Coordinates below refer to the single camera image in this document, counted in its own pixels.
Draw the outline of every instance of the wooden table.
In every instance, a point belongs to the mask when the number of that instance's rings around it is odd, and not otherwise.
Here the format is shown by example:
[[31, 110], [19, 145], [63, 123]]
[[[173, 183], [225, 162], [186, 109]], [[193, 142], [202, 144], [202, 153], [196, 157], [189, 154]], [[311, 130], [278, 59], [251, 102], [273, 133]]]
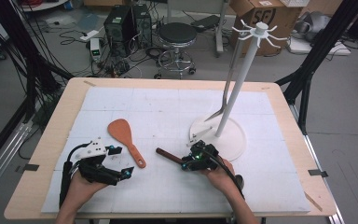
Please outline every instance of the wooden table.
[[[48, 193], [50, 179], [57, 159], [66, 143], [77, 113], [80, 110], [86, 93], [90, 87], [121, 87], [121, 88], [152, 88], [152, 89], [189, 89], [189, 90], [222, 90], [221, 81], [193, 80], [156, 80], [156, 79], [111, 79], [77, 77], [69, 81], [48, 126], [43, 133], [30, 164], [38, 164], [36, 172], [25, 171], [11, 200], [7, 205], [5, 217], [8, 219], [45, 219], [55, 218], [55, 214], [41, 213], [42, 205]], [[292, 214], [293, 216], [324, 216], [334, 215], [336, 206], [323, 179], [311, 176], [308, 170], [317, 169], [298, 129], [296, 121], [287, 105], [280, 87], [274, 83], [245, 82], [243, 91], [260, 91], [268, 95], [271, 106], [292, 156], [298, 177], [307, 198], [310, 201], [310, 212]], [[259, 214], [263, 217], [275, 217], [274, 214]], [[120, 218], [120, 217], [184, 217], [187, 215], [168, 214], [79, 214], [79, 218]]]

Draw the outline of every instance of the round stool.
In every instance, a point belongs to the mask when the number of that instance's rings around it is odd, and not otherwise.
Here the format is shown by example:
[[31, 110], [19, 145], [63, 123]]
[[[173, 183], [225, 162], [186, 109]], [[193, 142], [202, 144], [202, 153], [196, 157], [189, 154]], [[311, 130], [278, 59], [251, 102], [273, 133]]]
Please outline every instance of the round stool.
[[182, 79], [183, 71], [188, 69], [189, 74], [196, 72], [195, 64], [191, 56], [183, 48], [196, 42], [197, 32], [188, 24], [172, 22], [163, 25], [158, 32], [158, 39], [169, 49], [158, 57], [159, 70], [156, 79], [161, 78], [161, 68], [171, 72], [178, 72]]

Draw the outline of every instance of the orange spatula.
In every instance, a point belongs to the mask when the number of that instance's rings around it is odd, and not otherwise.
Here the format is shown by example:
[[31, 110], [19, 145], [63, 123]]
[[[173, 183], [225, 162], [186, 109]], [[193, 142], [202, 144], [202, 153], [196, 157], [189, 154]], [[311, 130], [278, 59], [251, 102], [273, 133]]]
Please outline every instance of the orange spatula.
[[146, 162], [139, 153], [138, 148], [132, 143], [130, 124], [124, 119], [117, 119], [107, 126], [107, 131], [120, 143], [127, 147], [136, 164], [140, 168], [146, 167]]

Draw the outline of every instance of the computer tower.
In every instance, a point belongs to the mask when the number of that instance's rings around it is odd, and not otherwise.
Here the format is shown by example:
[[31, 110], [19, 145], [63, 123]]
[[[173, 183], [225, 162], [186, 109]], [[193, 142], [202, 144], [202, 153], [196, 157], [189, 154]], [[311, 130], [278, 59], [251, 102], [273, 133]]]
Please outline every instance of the computer tower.
[[103, 26], [113, 55], [130, 55], [130, 40], [136, 36], [131, 7], [113, 6]]
[[147, 5], [140, 4], [132, 7], [135, 19], [136, 33], [138, 35], [138, 46], [148, 48], [153, 46], [152, 42], [152, 19], [147, 10]]

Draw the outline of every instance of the gray floor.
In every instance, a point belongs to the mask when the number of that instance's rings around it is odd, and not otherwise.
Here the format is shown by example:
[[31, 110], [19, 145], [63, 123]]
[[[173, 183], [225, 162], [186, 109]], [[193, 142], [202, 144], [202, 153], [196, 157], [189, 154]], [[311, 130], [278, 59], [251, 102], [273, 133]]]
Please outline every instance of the gray floor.
[[[100, 29], [105, 13], [89, 11], [85, 8], [63, 11], [60, 8], [38, 14], [40, 18], [56, 15], [70, 15], [77, 21], [78, 30], [88, 32], [87, 28]], [[98, 14], [97, 20], [85, 18]], [[227, 19], [227, 27], [232, 20]], [[82, 43], [61, 46], [59, 33], [44, 34], [48, 46], [58, 60], [71, 72], [88, 67], [89, 52]], [[225, 80], [232, 47], [226, 47], [219, 58], [213, 54], [211, 33], [199, 35], [195, 45], [188, 52], [197, 64], [197, 73], [186, 75], [184, 79]], [[275, 57], [256, 57], [247, 81], [274, 82], [285, 77], [301, 65], [306, 55], [295, 55], [286, 49]], [[153, 61], [141, 63], [138, 69], [131, 70], [133, 78], [153, 78], [158, 71]], [[177, 78], [174, 74], [163, 74], [164, 78]], [[0, 60], [0, 131], [18, 108], [24, 97], [21, 83], [10, 60]], [[325, 171], [329, 174], [327, 182], [333, 192], [337, 205], [346, 223], [358, 223], [358, 49], [350, 56], [335, 56], [332, 61], [325, 60], [312, 80], [310, 104], [307, 119], [310, 140]], [[40, 132], [37, 132], [21, 149], [23, 156], [31, 156]], [[21, 178], [16, 172], [26, 164], [18, 155], [8, 166], [0, 179], [0, 223], [51, 223], [46, 221], [11, 221], [3, 216], [7, 202]], [[324, 217], [269, 218], [268, 223], [327, 223]]]

